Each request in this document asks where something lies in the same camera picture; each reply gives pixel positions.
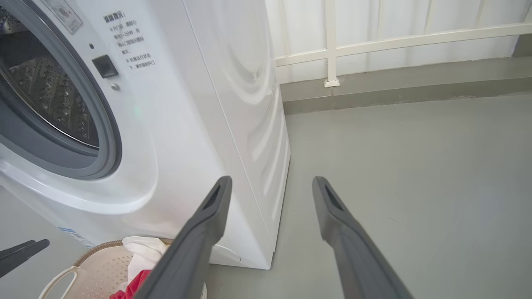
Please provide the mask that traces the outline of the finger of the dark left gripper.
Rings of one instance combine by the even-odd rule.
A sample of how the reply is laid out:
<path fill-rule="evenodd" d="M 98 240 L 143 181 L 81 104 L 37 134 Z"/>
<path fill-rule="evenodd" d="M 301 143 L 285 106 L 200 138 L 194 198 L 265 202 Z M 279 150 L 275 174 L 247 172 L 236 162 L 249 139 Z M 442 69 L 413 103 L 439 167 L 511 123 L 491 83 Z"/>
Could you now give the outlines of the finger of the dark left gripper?
<path fill-rule="evenodd" d="M 0 252 L 0 260 L 28 260 L 35 254 L 33 247 L 36 243 L 35 240 L 30 240 L 12 248 L 2 250 Z"/>
<path fill-rule="evenodd" d="M 49 240 L 29 240 L 12 248 L 0 252 L 0 277 L 4 277 L 12 270 L 28 261 L 31 257 L 46 249 L 50 245 Z"/>

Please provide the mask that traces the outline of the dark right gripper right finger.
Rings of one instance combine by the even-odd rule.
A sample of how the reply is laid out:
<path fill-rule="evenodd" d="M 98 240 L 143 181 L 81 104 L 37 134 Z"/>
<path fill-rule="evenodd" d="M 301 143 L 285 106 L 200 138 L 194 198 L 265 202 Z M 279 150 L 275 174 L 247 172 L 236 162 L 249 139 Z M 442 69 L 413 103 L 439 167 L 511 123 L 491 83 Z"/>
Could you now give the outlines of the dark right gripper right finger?
<path fill-rule="evenodd" d="M 399 275 L 322 176 L 312 180 L 322 239 L 334 250 L 346 299 L 411 299 Z"/>

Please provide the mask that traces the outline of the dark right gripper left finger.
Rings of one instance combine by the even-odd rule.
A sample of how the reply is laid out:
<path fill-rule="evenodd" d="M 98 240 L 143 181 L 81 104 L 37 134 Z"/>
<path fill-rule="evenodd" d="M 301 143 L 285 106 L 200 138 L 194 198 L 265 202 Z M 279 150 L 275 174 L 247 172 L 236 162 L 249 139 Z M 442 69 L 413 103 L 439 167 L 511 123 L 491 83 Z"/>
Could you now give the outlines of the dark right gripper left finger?
<path fill-rule="evenodd" d="M 136 299 L 199 299 L 212 248 L 224 236 L 232 179 L 222 176 L 135 293 Z"/>

